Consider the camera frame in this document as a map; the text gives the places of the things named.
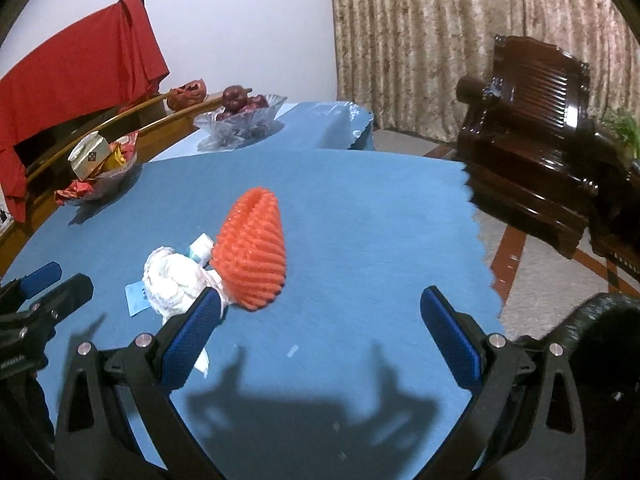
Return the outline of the gold white box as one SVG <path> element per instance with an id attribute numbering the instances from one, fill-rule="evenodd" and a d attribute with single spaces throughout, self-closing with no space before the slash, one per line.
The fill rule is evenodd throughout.
<path id="1" fill-rule="evenodd" d="M 107 140 L 97 131 L 84 136 L 67 157 L 73 173 L 79 180 L 86 180 L 111 155 L 111 147 Z"/>

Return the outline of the glass snack bowl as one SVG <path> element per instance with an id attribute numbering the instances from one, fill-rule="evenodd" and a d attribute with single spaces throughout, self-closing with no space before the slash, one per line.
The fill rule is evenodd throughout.
<path id="1" fill-rule="evenodd" d="M 125 134 L 113 142 L 108 142 L 111 155 L 86 180 L 75 179 L 66 188 L 54 192 L 58 205 L 96 202 L 114 195 L 125 178 L 129 176 L 137 162 L 137 143 L 139 133 Z"/>

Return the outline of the blue paper card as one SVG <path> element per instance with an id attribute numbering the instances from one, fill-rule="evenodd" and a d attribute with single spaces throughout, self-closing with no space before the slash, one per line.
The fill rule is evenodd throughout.
<path id="1" fill-rule="evenodd" d="M 167 320 L 186 312 L 201 291 L 212 284 L 205 267 L 213 246 L 213 240 L 202 233 L 185 254 L 168 246 L 154 249 L 145 260 L 142 279 L 125 286 L 129 315 L 152 309 Z"/>

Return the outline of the dark wooden side table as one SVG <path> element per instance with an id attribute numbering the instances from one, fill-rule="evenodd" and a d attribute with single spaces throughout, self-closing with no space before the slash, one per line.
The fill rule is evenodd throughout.
<path id="1" fill-rule="evenodd" d="M 589 213 L 592 249 L 639 281 L 639 161 L 628 169 L 603 166 L 597 177 Z"/>

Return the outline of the beige patterned curtain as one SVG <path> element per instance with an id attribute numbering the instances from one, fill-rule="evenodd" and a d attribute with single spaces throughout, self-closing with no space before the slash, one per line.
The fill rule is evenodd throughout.
<path id="1" fill-rule="evenodd" d="M 486 79 L 497 36 L 554 44 L 590 67 L 590 112 L 639 108 L 639 43 L 612 0 L 333 0 L 337 93 L 384 129 L 453 141 L 459 79 Z"/>

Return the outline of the white crumpled tissue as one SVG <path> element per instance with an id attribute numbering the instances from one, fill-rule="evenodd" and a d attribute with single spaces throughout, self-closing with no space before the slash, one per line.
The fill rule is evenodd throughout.
<path id="1" fill-rule="evenodd" d="M 191 370 L 208 371 L 205 346 L 231 302 L 230 292 L 214 271 L 160 247 L 146 259 L 142 283 L 152 309 L 163 320 L 155 365 L 160 384 L 168 391 L 186 383 Z"/>

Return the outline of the blue felt tablecloth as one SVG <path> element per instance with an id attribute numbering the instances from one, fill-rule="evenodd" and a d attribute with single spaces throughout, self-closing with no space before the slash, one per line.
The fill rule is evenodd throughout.
<path id="1" fill-rule="evenodd" d="M 285 285 L 265 309 L 228 311 L 207 343 L 208 372 L 172 395 L 178 412 L 231 479 L 414 477 L 469 401 L 422 322 L 422 292 L 436 286 L 500 330 L 465 181 L 444 160 L 253 146 L 150 162 L 113 203 L 55 211 L 6 271 L 53 261 L 93 282 L 48 344 L 39 379 L 50 407 L 81 341 L 118 348 L 160 328 L 154 311 L 127 308 L 148 255 L 217 234 L 262 186 L 281 209 Z"/>

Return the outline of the green potted plant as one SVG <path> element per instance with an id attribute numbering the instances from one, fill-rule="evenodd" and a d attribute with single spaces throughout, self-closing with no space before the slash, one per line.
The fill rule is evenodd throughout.
<path id="1" fill-rule="evenodd" d="M 632 159 L 639 159 L 639 122 L 631 112 L 624 108 L 608 108 L 603 117 L 603 123 L 625 144 L 626 152 Z"/>

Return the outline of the red cloth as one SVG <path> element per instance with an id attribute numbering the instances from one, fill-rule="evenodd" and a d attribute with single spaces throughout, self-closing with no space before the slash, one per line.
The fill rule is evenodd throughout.
<path id="1" fill-rule="evenodd" d="M 42 130 L 157 92 L 169 74 L 143 0 L 118 0 L 67 26 L 1 79 L 1 188 L 26 219 L 26 168 L 14 146 Z"/>

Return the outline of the glass fruit bowl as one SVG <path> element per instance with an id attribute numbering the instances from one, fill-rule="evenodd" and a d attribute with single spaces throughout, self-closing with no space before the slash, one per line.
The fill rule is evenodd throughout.
<path id="1" fill-rule="evenodd" d="M 262 142 L 277 133 L 283 124 L 276 117 L 286 97 L 267 94 L 265 100 L 266 107 L 244 110 L 234 115 L 229 115 L 222 106 L 196 116 L 193 125 L 206 133 L 206 137 L 198 142 L 198 151 L 233 151 Z"/>

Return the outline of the red carved ornament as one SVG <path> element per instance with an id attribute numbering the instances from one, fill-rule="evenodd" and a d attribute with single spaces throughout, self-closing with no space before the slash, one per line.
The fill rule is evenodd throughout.
<path id="1" fill-rule="evenodd" d="M 198 105 L 207 96 L 206 84 L 203 79 L 187 82 L 180 87 L 172 88 L 166 99 L 167 107 L 173 112 L 180 112 L 185 108 Z"/>

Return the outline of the black trash bin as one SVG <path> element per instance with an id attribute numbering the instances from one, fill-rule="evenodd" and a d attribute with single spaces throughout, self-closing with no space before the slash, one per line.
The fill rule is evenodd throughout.
<path id="1" fill-rule="evenodd" d="M 582 408 L 588 479 L 639 477 L 639 299 L 600 292 L 548 334 L 518 337 L 564 348 Z"/>

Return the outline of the wooden bench backrest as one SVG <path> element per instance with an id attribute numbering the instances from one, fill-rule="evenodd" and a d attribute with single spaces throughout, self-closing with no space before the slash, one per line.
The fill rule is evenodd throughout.
<path id="1" fill-rule="evenodd" d="M 81 119 L 66 138 L 58 140 L 25 166 L 14 148 L 1 150 L 3 210 L 13 217 L 1 231 L 1 271 L 6 272 L 43 222 L 66 200 L 97 200 L 107 185 L 119 180 L 102 177 L 107 170 L 145 162 L 195 130 L 195 116 L 221 104 L 219 92 L 207 94 L 203 81 L 186 89 L 157 93 L 124 108 L 113 107 Z M 142 154 L 134 144 L 142 142 Z"/>

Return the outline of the light blue under tablecloth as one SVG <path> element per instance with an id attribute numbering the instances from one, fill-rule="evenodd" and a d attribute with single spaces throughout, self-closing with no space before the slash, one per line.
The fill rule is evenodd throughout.
<path id="1" fill-rule="evenodd" d="M 210 135 L 204 129 L 198 129 L 160 152 L 152 162 L 240 148 L 374 151 L 373 119 L 373 114 L 366 108 L 348 101 L 285 103 L 265 139 L 233 141 L 230 148 L 215 148 Z"/>

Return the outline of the dark red fruit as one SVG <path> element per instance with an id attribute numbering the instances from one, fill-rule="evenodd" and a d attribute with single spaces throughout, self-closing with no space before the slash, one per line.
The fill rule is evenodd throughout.
<path id="1" fill-rule="evenodd" d="M 250 96 L 250 92 L 238 84 L 224 89 L 221 96 L 221 104 L 224 110 L 216 115 L 217 122 L 222 122 L 237 114 L 252 112 L 269 106 L 265 96 L 262 94 Z"/>

